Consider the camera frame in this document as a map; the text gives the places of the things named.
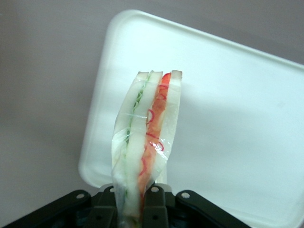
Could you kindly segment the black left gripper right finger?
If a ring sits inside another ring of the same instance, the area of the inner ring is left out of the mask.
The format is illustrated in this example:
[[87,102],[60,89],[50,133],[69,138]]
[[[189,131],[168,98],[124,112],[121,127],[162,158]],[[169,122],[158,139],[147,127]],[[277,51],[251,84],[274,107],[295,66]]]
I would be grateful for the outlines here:
[[144,196],[143,228],[248,228],[191,190],[176,195],[167,185],[153,185]]

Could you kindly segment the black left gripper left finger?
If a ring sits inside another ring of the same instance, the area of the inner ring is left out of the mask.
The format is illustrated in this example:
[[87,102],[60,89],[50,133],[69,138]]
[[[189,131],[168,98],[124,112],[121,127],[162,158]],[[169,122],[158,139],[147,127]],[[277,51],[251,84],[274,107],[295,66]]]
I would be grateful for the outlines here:
[[75,190],[9,224],[6,228],[115,228],[117,209],[112,186],[91,196]]

